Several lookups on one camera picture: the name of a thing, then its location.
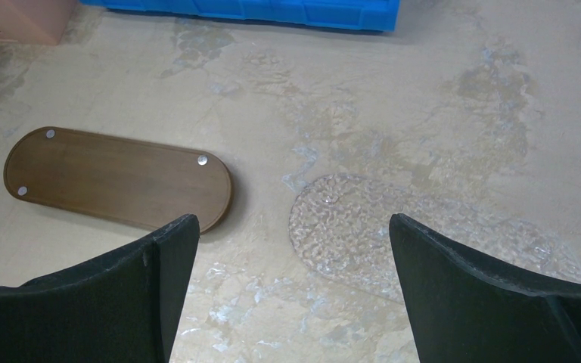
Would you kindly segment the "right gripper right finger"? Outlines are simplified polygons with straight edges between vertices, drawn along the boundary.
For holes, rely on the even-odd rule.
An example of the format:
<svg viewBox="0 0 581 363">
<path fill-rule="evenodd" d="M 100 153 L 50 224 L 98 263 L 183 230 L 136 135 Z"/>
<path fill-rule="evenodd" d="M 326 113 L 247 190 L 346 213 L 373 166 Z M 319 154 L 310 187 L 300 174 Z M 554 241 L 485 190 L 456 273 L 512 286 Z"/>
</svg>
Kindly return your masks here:
<svg viewBox="0 0 581 363">
<path fill-rule="evenodd" d="M 460 244 L 404 214 L 390 242 L 422 362 L 581 362 L 581 284 Z"/>
</svg>

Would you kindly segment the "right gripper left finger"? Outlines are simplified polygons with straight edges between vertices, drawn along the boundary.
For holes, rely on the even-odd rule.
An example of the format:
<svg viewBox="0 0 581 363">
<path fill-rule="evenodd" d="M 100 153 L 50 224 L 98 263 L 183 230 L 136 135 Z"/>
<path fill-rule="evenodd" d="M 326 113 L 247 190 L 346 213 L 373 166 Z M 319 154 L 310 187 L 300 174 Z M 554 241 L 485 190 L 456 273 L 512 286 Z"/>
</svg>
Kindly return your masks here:
<svg viewBox="0 0 581 363">
<path fill-rule="evenodd" d="M 0 362 L 167 362 L 200 227 L 187 214 L 72 267 L 0 286 Z"/>
</svg>

